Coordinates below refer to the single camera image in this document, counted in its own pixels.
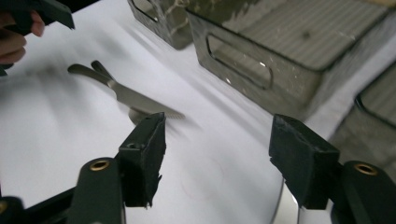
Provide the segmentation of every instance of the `human hand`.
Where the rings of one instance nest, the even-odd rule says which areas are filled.
[[[36,36],[42,36],[45,23],[36,11],[31,12],[33,20],[31,32]],[[5,27],[15,24],[9,12],[0,11],[0,64],[10,64],[19,61],[25,54],[23,46],[26,39],[23,35],[7,30]]]

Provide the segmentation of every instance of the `finger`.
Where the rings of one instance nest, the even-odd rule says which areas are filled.
[[[0,56],[9,54],[26,45],[23,35],[7,29],[0,29]]]
[[[25,49],[21,48],[21,49],[17,49],[14,52],[0,56],[0,64],[16,63],[23,57],[25,53],[26,53]]]
[[[46,24],[36,11],[32,11],[31,16],[33,20],[31,32],[36,36],[42,36],[44,34],[44,28],[46,27]]]
[[[15,21],[14,18],[12,18],[11,13],[5,12],[5,11],[0,11],[0,28],[8,26],[8,25],[14,25]]]

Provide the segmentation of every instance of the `white surface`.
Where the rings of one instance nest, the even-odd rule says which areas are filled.
[[[42,38],[28,35],[27,55],[0,77],[3,194],[31,206],[74,187],[84,163],[116,155],[134,128],[128,108],[66,71],[99,60],[123,85],[187,117],[166,121],[154,205],[127,208],[128,223],[270,223],[282,185],[268,157],[272,116],[202,68],[193,45],[176,51],[138,23],[126,0],[102,0],[74,19],[76,31],[53,23]],[[328,138],[395,49],[393,38],[308,126]],[[300,220],[329,223],[327,212],[303,211]]]

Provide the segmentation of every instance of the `brass insert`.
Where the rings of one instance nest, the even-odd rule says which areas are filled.
[[[0,214],[4,213],[7,210],[7,202],[0,201]]]
[[[90,169],[92,171],[101,171],[105,170],[109,165],[109,161],[96,161],[91,164]]]
[[[356,164],[355,169],[365,175],[378,175],[378,171],[374,167],[363,163]]]

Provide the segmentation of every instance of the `gray plastic container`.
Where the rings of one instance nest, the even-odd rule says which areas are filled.
[[[330,143],[341,162],[369,162],[396,183],[396,62],[358,94]]]
[[[185,6],[189,0],[128,0],[134,17],[175,49],[192,42]]]
[[[187,7],[201,66],[270,113],[297,119],[312,114],[396,29],[386,7],[363,1],[212,2]]]

